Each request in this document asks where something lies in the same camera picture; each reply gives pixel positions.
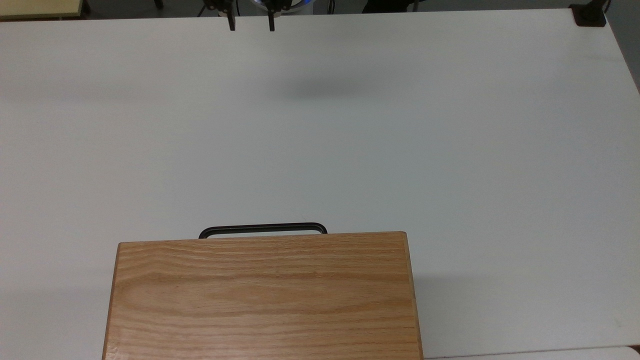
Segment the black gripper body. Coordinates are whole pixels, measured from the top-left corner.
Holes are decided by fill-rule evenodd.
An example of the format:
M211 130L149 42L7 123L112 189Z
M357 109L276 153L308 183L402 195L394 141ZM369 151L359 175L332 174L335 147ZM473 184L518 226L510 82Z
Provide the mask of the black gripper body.
M268 13L281 13L289 11L293 7L293 0L254 0ZM231 13L235 9L237 0L203 0L206 9L217 10L222 13Z

